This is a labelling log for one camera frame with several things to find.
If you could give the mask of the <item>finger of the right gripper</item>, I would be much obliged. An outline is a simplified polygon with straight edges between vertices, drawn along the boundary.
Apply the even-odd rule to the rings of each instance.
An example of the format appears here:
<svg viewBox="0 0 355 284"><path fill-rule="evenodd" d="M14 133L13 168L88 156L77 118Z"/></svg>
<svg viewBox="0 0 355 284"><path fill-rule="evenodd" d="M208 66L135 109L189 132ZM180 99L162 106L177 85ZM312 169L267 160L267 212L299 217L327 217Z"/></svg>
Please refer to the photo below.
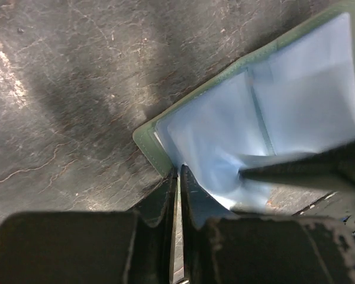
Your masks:
<svg viewBox="0 0 355 284"><path fill-rule="evenodd" d="M355 140L301 159L244 169L240 175L278 185L355 192Z"/></svg>

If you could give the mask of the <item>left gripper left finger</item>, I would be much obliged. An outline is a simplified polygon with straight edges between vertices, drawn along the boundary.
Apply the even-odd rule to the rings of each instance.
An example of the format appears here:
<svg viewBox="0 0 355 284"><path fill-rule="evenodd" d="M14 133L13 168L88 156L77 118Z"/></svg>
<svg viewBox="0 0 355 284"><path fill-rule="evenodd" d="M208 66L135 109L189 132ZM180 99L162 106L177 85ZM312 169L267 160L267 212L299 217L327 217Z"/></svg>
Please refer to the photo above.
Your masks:
<svg viewBox="0 0 355 284"><path fill-rule="evenodd" d="M0 225L0 283L171 283L178 175L127 211L20 212Z"/></svg>

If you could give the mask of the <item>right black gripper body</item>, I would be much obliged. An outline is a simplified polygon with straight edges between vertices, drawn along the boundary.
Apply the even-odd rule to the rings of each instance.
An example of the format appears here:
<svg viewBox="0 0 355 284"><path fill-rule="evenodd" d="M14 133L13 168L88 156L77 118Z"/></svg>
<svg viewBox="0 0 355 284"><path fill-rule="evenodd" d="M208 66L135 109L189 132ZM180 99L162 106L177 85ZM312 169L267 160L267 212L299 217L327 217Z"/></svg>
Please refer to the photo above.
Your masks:
<svg viewBox="0 0 355 284"><path fill-rule="evenodd" d="M355 233L355 193L328 193L294 215L334 218L343 222Z"/></svg>

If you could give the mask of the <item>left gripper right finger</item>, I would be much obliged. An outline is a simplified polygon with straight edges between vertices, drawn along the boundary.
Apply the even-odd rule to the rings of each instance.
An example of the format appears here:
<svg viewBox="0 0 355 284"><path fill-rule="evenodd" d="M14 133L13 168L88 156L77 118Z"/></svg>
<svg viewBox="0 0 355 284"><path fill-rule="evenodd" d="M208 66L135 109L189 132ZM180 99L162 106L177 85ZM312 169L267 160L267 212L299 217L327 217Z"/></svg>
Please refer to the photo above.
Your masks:
<svg viewBox="0 0 355 284"><path fill-rule="evenodd" d="M324 217L234 214L180 170L190 283L355 283L355 237Z"/></svg>

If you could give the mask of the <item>green card holder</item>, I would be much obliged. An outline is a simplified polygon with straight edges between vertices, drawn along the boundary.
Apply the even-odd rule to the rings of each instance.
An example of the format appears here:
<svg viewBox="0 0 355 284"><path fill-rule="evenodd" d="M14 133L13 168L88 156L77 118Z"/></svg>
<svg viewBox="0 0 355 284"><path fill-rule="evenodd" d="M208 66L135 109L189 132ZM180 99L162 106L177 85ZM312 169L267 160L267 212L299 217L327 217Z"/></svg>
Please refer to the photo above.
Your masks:
<svg viewBox="0 0 355 284"><path fill-rule="evenodd" d="M270 186L240 170L355 138L355 1L341 1L138 127L133 139L165 176L186 165L222 206L263 209Z"/></svg>

